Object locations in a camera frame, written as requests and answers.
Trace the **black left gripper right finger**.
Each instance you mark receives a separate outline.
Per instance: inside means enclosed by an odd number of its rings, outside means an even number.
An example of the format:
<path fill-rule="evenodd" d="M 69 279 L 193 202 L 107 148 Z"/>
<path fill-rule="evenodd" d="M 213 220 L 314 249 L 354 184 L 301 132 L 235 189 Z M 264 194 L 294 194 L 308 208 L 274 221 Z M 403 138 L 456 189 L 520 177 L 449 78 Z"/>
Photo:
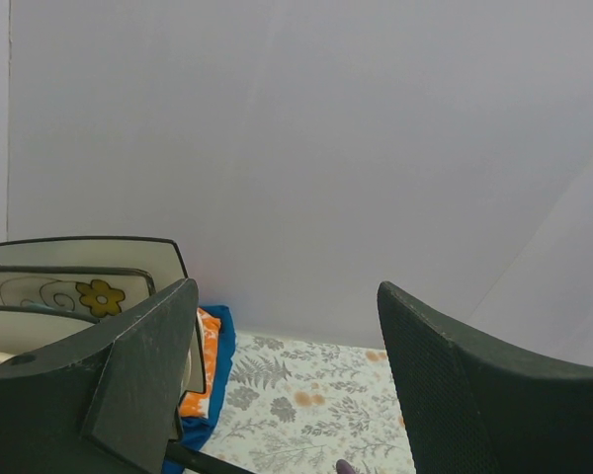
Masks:
<path fill-rule="evenodd" d="M 419 473 L 593 473 L 593 367 L 527 351 L 389 281 L 381 333 Z"/>

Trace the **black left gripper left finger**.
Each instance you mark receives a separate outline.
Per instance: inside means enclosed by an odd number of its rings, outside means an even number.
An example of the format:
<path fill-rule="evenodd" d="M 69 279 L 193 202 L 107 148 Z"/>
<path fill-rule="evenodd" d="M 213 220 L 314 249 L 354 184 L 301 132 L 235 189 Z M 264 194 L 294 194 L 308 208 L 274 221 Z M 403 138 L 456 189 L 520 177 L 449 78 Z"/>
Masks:
<path fill-rule="evenodd" d="M 158 473 L 193 339 L 198 287 L 0 365 L 0 473 Z"/>

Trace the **white square black-rimmed plate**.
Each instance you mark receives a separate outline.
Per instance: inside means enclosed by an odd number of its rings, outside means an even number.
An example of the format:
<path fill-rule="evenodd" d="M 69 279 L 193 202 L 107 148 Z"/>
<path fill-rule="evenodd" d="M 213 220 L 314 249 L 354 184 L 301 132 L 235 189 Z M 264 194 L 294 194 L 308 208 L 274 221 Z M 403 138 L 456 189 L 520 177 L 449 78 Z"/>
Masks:
<path fill-rule="evenodd" d="M 99 322 L 90 316 L 36 306 L 0 306 L 0 363 L 88 329 Z"/>

